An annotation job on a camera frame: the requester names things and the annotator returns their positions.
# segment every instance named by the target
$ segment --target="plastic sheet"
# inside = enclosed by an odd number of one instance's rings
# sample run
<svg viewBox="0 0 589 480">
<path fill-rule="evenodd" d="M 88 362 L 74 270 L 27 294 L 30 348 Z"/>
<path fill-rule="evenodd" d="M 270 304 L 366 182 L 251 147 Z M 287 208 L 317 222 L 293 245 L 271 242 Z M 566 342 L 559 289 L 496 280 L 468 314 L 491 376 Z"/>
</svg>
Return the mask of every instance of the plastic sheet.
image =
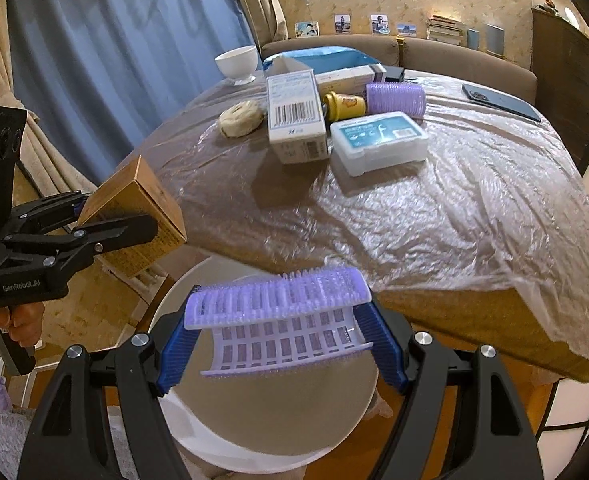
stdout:
<svg viewBox="0 0 589 480">
<path fill-rule="evenodd" d="M 279 56 L 292 57 L 297 61 L 301 61 L 313 69 L 315 74 L 380 62 L 356 48 L 348 46 L 316 46 L 314 48 L 287 50 L 286 52 L 274 54 L 274 56 L 268 57 L 263 62 L 263 70 L 270 68 L 274 58 Z"/>
<path fill-rule="evenodd" d="M 589 359 L 589 197 L 561 139 L 546 120 L 469 102 L 459 80 L 417 82 L 421 163 L 351 178 L 337 154 L 282 166 L 264 126 L 225 139 L 216 118 L 264 100 L 260 74 L 201 95 L 136 153 L 178 200 L 192 246 L 270 272 L 351 265 L 388 295 L 516 289 L 550 340 Z"/>
</svg>

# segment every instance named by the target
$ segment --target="table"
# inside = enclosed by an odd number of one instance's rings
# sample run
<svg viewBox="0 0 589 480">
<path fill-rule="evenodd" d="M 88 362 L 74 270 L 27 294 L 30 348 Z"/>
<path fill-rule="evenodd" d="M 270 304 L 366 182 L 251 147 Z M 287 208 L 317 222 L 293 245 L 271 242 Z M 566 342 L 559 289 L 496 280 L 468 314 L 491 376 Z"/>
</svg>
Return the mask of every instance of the table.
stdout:
<svg viewBox="0 0 589 480">
<path fill-rule="evenodd" d="M 261 73 L 210 89 L 133 155 L 192 246 L 272 273 L 356 266 L 413 322 L 588 382 L 589 198 L 559 136 L 470 103 L 460 80 L 406 74 L 428 95 L 422 164 L 351 178 L 334 155 L 281 165 L 265 128 L 225 139 L 215 119 L 264 100 Z"/>
</svg>

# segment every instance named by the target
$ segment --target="stack of books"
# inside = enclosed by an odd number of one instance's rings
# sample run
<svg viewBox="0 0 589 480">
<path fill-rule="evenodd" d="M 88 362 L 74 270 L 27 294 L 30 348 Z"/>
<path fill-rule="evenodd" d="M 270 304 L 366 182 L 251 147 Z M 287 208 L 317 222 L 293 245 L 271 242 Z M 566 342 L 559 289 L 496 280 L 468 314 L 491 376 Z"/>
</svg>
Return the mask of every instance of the stack of books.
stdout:
<svg viewBox="0 0 589 480">
<path fill-rule="evenodd" d="M 466 29 L 464 23 L 433 14 L 427 22 L 427 38 L 428 40 L 463 46 Z"/>
</svg>

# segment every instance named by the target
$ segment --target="white cardboard box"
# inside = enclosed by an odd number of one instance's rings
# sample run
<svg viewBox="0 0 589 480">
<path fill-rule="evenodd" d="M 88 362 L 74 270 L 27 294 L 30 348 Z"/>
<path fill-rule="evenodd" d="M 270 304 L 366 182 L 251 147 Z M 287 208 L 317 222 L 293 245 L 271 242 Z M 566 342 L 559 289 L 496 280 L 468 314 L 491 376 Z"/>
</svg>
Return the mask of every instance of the white cardboard box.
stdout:
<svg viewBox="0 0 589 480">
<path fill-rule="evenodd" d="M 279 160 L 296 164 L 328 158 L 325 120 L 312 69 L 268 74 L 268 137 Z"/>
<path fill-rule="evenodd" d="M 266 71 L 268 76 L 286 74 L 300 70 L 309 70 L 309 66 L 292 57 L 276 57 Z M 315 80 L 319 95 L 335 91 L 338 94 L 365 95 L 368 83 L 385 81 L 386 70 L 382 64 L 363 65 L 354 68 L 343 68 L 317 74 Z"/>
<path fill-rule="evenodd" d="M 354 68 L 333 70 L 316 76 L 319 94 L 335 91 L 337 94 L 365 95 L 368 83 L 385 81 L 383 65 L 363 65 Z"/>
</svg>

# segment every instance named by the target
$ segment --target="cardboard box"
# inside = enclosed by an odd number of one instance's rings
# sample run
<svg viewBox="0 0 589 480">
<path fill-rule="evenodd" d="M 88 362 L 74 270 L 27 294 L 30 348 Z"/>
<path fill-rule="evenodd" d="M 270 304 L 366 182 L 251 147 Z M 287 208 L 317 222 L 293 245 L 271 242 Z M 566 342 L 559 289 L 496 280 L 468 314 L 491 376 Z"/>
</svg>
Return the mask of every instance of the cardboard box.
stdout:
<svg viewBox="0 0 589 480">
<path fill-rule="evenodd" d="M 276 57 L 267 70 L 267 75 L 287 74 L 310 70 L 305 63 L 292 57 Z M 315 75 L 319 95 L 323 96 L 330 91 L 337 94 L 365 95 L 365 86 L 368 83 L 385 81 L 386 70 L 382 64 L 356 66 L 343 68 Z"/>
<path fill-rule="evenodd" d="M 139 156 L 113 174 L 88 198 L 78 225 L 147 213 L 157 220 L 153 241 L 103 254 L 108 264 L 128 278 L 147 269 L 162 256 L 186 243 L 183 214 Z"/>
<path fill-rule="evenodd" d="M 329 157 L 325 119 L 311 69 L 268 76 L 268 137 L 283 164 Z"/>
<path fill-rule="evenodd" d="M 337 94 L 365 96 L 365 86 L 385 81 L 385 75 L 383 65 L 376 64 L 325 72 L 317 75 L 316 80 L 320 95 L 335 91 Z"/>
</svg>

